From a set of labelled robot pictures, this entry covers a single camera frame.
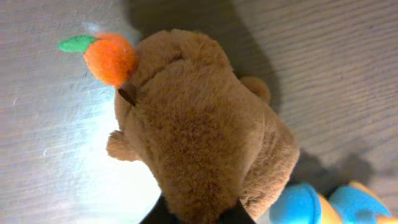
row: fuzzy fabric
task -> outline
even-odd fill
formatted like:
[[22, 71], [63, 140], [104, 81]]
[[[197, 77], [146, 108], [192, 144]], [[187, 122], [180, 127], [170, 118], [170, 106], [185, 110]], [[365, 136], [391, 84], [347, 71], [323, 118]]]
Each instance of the fuzzy fabric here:
[[120, 131], [109, 137], [109, 155], [143, 161], [184, 223], [216, 223], [238, 199], [256, 220], [299, 157], [292, 133], [268, 105], [266, 85], [238, 80], [204, 34], [162, 31], [136, 51], [140, 62], [127, 82], [134, 103], [116, 92]]

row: wooden surface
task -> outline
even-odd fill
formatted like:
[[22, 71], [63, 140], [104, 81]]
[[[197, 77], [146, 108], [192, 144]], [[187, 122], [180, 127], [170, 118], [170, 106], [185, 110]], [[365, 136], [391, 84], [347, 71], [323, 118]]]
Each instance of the wooden surface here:
[[237, 75], [267, 80], [302, 147], [293, 181], [358, 179], [398, 216], [397, 0], [2, 1], [2, 223], [137, 223], [159, 189], [104, 150], [113, 91], [58, 39], [171, 28], [219, 41]]

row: blue and orange object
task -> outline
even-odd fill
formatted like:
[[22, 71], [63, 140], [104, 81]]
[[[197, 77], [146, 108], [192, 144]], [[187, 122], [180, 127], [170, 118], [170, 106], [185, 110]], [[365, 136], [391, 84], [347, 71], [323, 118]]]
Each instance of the blue and orange object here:
[[309, 184], [287, 187], [270, 209], [271, 223], [398, 224], [383, 202], [364, 185], [351, 181], [327, 200]]

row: black object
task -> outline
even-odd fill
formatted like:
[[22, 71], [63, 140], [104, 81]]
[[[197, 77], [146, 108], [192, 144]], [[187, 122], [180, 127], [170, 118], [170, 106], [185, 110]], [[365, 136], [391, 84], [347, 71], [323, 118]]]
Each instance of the black object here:
[[[171, 214], [167, 208], [166, 200], [161, 195], [153, 209], [141, 221], [141, 224], [181, 224], [178, 218]], [[236, 206], [223, 214], [218, 220], [219, 224], [255, 224], [238, 200]]]

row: blue object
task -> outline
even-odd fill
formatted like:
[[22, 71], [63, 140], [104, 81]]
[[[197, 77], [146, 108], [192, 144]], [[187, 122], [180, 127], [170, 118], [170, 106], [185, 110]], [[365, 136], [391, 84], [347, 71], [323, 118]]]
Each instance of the blue object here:
[[270, 208], [271, 223], [321, 224], [319, 196], [309, 184], [287, 187]]
[[390, 212], [382, 203], [354, 187], [339, 187], [328, 201], [344, 224], [376, 224], [377, 216], [391, 217]]

